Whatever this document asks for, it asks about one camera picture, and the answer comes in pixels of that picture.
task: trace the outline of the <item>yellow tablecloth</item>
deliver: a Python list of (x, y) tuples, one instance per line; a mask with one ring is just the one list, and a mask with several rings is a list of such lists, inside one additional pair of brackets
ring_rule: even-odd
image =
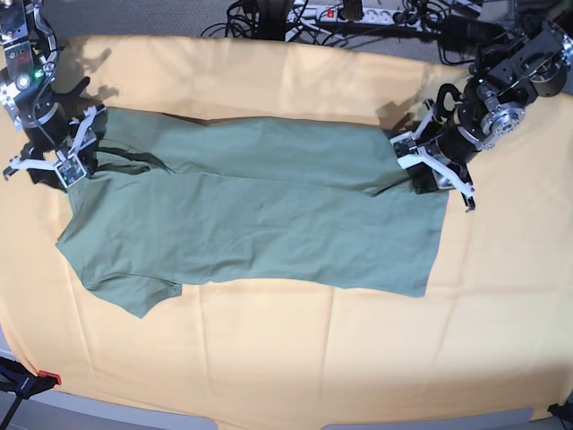
[[(324, 47), (147, 37), (75, 40), (60, 88), (85, 73), (109, 106), (384, 128), (463, 76)], [(451, 194), (424, 298), (240, 280), (186, 286), (139, 320), (81, 286), (54, 246), (65, 196), (18, 174), (0, 183), (0, 324), (63, 391), (221, 429), (544, 410), (573, 387), (572, 113), (569, 96), (540, 99), (471, 163), (477, 211)], [(25, 136), (7, 115), (0, 129), (7, 162)]]

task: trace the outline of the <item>yellow cloth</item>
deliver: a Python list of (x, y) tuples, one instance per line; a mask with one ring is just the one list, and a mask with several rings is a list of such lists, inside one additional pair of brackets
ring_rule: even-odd
[[(61, 87), (84, 69), (110, 106), (385, 128), (462, 76), (324, 47), (144, 37), (75, 41)], [(573, 386), (572, 112), (568, 96), (540, 99), (471, 163), (477, 211), (451, 193), (416, 299), (240, 280), (185, 287), (139, 320), (80, 285), (54, 246), (66, 198), (18, 174), (0, 183), (0, 324), (18, 359), (60, 374), (63, 391), (227, 430), (544, 410)], [(0, 127), (7, 162), (25, 136), (7, 115)]]

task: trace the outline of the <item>shirt sleeve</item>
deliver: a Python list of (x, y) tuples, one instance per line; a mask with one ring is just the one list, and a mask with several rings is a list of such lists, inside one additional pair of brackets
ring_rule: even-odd
[(113, 273), (95, 279), (84, 287), (94, 296), (118, 305), (139, 318), (143, 318), (163, 300), (181, 296), (183, 291), (181, 284), (128, 273)]

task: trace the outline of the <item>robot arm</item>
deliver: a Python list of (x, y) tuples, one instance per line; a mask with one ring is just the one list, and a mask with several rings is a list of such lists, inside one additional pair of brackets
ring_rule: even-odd
[[(65, 190), (92, 173), (82, 151), (96, 141), (90, 126), (105, 107), (91, 107), (81, 121), (70, 122), (60, 105), (72, 101), (90, 83), (84, 78), (67, 94), (55, 93), (59, 49), (56, 36), (44, 20), (42, 0), (2, 0), (0, 37), (6, 67), (0, 71), (0, 102), (17, 130), (30, 143), (4, 170), (8, 179), (18, 170), (28, 170), (32, 181)], [(56, 161), (44, 158), (54, 151)]]
[[(514, 131), (537, 97), (563, 90), (573, 58), (569, 35), (539, 14), (523, 16), (520, 27), (479, 47), (464, 90), (442, 85), (435, 103), (426, 100), (430, 111), (420, 127), (391, 140), (418, 193), (455, 188), (473, 210), (467, 163)], [(448, 94), (452, 110), (444, 107)]]

